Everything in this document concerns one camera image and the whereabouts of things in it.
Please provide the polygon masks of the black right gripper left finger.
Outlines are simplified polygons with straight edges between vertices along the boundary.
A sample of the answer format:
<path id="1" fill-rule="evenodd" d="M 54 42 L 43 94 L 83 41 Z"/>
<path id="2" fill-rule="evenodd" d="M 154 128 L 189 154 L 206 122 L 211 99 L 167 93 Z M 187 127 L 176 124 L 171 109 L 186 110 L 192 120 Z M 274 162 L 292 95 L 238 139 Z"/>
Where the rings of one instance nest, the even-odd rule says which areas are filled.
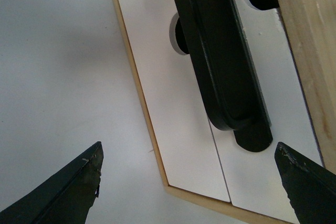
<path id="1" fill-rule="evenodd" d="M 85 223 L 99 197 L 102 163 L 102 144 L 96 142 L 1 211 L 1 223 Z"/>

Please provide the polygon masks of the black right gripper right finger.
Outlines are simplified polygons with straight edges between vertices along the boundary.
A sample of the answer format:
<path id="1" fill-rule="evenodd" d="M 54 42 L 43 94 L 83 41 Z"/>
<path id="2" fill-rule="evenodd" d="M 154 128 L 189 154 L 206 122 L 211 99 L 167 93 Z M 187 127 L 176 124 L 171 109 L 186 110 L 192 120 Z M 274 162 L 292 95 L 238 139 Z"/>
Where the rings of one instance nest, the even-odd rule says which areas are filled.
<path id="1" fill-rule="evenodd" d="M 283 142 L 275 162 L 300 223 L 335 223 L 335 174 Z"/>

